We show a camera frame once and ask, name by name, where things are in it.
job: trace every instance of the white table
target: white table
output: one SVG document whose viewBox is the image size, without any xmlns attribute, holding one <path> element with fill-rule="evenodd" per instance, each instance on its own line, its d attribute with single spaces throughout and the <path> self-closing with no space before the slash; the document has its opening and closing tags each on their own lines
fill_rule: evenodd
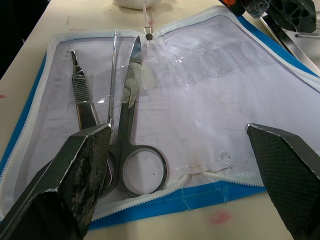
<svg viewBox="0 0 320 240">
<path fill-rule="evenodd" d="M 163 0 L 150 8 L 153 28 L 201 12 L 218 0 Z M 258 20 L 246 18 L 262 31 Z M 51 0 L 29 38 L 0 80 L 0 158 L 26 103 L 49 39 L 76 31 L 133 29 L 143 32 L 142 11 L 119 7 L 112 0 Z M 227 214 L 217 224 L 219 214 Z M 259 194 L 193 211 L 173 213 L 93 230 L 90 239 L 210 239 L 210 240 L 290 240 L 277 210 L 267 194 Z"/>
</svg>

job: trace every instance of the clear plastic sheet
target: clear plastic sheet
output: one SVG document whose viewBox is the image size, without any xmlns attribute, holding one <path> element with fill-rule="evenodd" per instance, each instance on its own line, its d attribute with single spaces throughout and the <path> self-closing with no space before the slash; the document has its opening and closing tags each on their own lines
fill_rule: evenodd
<svg viewBox="0 0 320 240">
<path fill-rule="evenodd" d="M 115 132 L 132 37 L 118 37 Z M 187 174 L 223 171 L 259 172 L 248 122 L 281 128 L 320 148 L 319 93 L 307 86 L 226 17 L 217 16 L 163 36 L 164 44 L 145 45 L 131 141 L 160 150 L 168 164 L 168 181 Z M 72 102 L 71 50 L 87 74 L 100 123 L 107 120 L 113 38 L 80 39 L 57 46 L 40 110 L 16 178 L 13 200 L 65 140 L 79 130 Z M 127 176 L 141 193 L 157 186 L 161 167 L 136 156 Z M 13 204 L 8 195 L 6 205 Z M 128 196 L 120 187 L 103 203 Z"/>
</svg>

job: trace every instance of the red stain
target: red stain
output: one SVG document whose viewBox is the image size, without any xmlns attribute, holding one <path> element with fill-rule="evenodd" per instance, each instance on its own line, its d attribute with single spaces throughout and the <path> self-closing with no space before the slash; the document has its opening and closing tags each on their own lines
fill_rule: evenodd
<svg viewBox="0 0 320 240">
<path fill-rule="evenodd" d="M 209 217 L 210 223 L 213 225 L 221 225 L 229 222 L 231 213 L 225 210 L 217 210 Z"/>
</svg>

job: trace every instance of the blue trim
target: blue trim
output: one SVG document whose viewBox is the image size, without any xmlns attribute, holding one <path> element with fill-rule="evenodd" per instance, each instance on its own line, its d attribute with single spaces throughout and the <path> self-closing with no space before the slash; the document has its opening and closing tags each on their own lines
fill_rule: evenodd
<svg viewBox="0 0 320 240">
<path fill-rule="evenodd" d="M 281 58 L 286 60 L 291 65 L 301 69 L 309 74 L 312 74 L 318 77 L 313 71 L 307 68 L 302 62 L 300 62 L 297 58 L 292 56 L 288 51 L 286 51 L 282 46 L 272 40 L 270 37 L 265 35 L 262 31 L 253 26 L 250 22 L 248 22 L 243 16 L 238 17 L 239 22 L 249 30 L 254 36 L 260 39 L 265 45 L 267 45 L 270 49 L 272 49 L 276 54 L 278 54 Z"/>
<path fill-rule="evenodd" d="M 225 181 L 187 187 L 167 196 L 95 220 L 90 224 L 89 229 L 99 229 L 138 219 L 199 209 L 265 192 L 264 187 L 244 186 Z"/>
<path fill-rule="evenodd" d="M 34 99 L 34 96 L 35 96 L 35 93 L 36 93 L 36 89 L 38 87 L 38 83 L 39 83 L 39 80 L 41 78 L 41 75 L 42 75 L 42 72 L 44 71 L 44 68 L 45 68 L 45 63 L 46 63 L 46 55 L 44 55 L 43 57 L 43 60 L 42 60 L 42 63 L 40 65 L 40 69 L 36 75 L 36 78 L 35 78 L 35 81 L 33 83 L 33 86 L 31 88 L 31 91 L 30 91 L 30 94 L 25 102 L 25 105 L 23 107 L 23 110 L 20 114 L 20 117 L 18 119 L 18 122 L 16 123 L 15 125 L 15 128 L 13 130 L 13 133 L 11 135 L 11 138 L 8 142 L 8 145 L 6 146 L 6 149 L 3 153 L 3 156 L 2 156 L 2 159 L 0 161 L 0 173 L 3 172 L 5 166 L 6 166 L 6 163 L 9 159 L 9 156 L 12 152 L 12 150 L 14 149 L 15 147 L 15 144 L 18 140 L 18 137 L 22 131 L 22 128 L 24 127 L 25 125 L 25 122 L 26 122 L 26 119 L 27 119 L 27 116 L 29 114 L 29 111 L 30 111 L 30 108 L 31 108 L 31 104 L 32 104 L 32 101 Z"/>
</svg>

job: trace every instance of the zipper pouch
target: zipper pouch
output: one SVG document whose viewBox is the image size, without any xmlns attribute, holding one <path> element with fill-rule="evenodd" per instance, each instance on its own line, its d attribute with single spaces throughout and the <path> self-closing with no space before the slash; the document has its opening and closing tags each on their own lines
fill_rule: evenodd
<svg viewBox="0 0 320 240">
<path fill-rule="evenodd" d="M 319 78 L 276 43 L 263 42 L 265 36 L 224 7 L 166 25 L 150 42 L 142 33 L 118 30 L 111 143 L 137 36 L 143 62 L 131 141 L 159 149 L 168 177 L 162 190 L 147 194 L 159 185 L 162 166 L 148 153 L 135 155 L 124 174 L 142 195 L 130 198 L 116 187 L 98 201 L 92 228 L 264 192 L 246 123 L 295 133 L 320 149 Z M 114 31 L 50 41 L 28 99 L 32 103 L 24 109 L 27 117 L 18 123 L 23 127 L 17 125 L 1 160 L 1 219 L 36 172 L 79 131 L 71 50 L 86 74 L 100 123 L 107 121 L 113 41 Z"/>
</svg>

